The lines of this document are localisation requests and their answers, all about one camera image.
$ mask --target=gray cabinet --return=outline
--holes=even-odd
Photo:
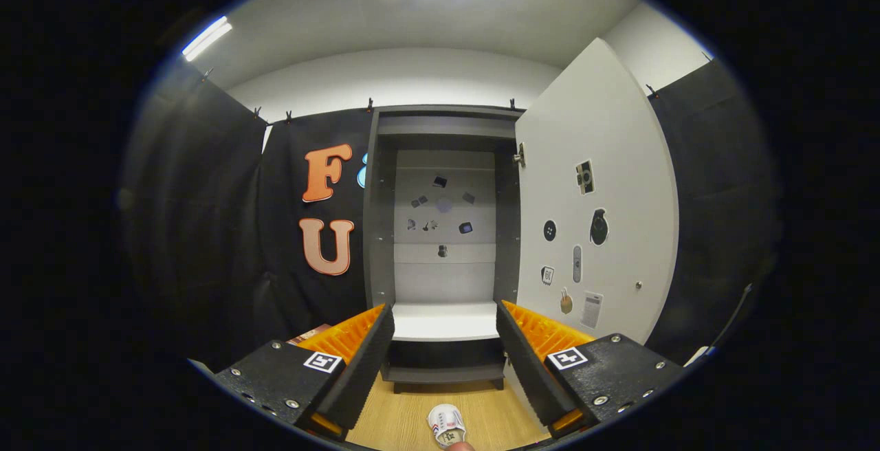
[[[496,301],[516,301],[521,113],[376,109],[364,194],[371,307],[393,308],[382,375],[396,383],[503,378]]]

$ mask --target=open cabinet door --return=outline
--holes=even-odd
[[[644,344],[672,281],[679,205],[641,88],[597,38],[519,118],[516,141],[525,160],[516,303]]]

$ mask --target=grenade sticker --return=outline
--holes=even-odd
[[[574,306],[574,301],[572,301],[569,296],[569,289],[562,288],[562,300],[559,302],[560,310],[562,310],[562,313],[567,314],[571,312],[572,306]]]
[[[596,209],[590,224],[590,242],[597,247],[608,238],[608,222],[604,218],[605,209]]]

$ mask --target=black fabric backdrop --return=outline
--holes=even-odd
[[[255,291],[254,315],[260,320],[254,342],[290,339],[322,323],[335,325],[364,312],[364,189],[358,172],[364,167],[372,113],[349,109],[278,122],[272,128],[263,151],[258,191],[260,244],[269,280]],[[351,159],[342,162],[342,176],[327,187],[332,197],[305,203],[309,151],[348,144]],[[339,276],[327,276],[306,263],[303,231],[299,219],[320,219],[321,256],[336,259],[336,236],[329,228],[333,220],[349,220],[355,229],[349,235],[349,269]]]
[[[760,119],[717,60],[648,99],[675,169],[679,253],[645,345],[684,364],[722,334],[754,283],[738,314],[748,317],[776,260],[782,187]]]
[[[133,336],[156,336],[222,369],[254,348],[266,124],[183,59],[157,78],[130,135],[119,195],[135,284],[157,329]]]

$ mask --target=ceiling light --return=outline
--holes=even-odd
[[[201,32],[198,37],[195,37],[194,41],[191,41],[191,43],[183,49],[183,54],[186,57],[186,60],[191,61],[192,59],[195,59],[198,54],[201,54],[201,51],[208,49],[208,46],[230,30],[232,30],[232,25],[226,21],[226,16],[220,16],[220,19],[217,19],[217,21],[212,23],[211,26],[208,26],[204,32]]]

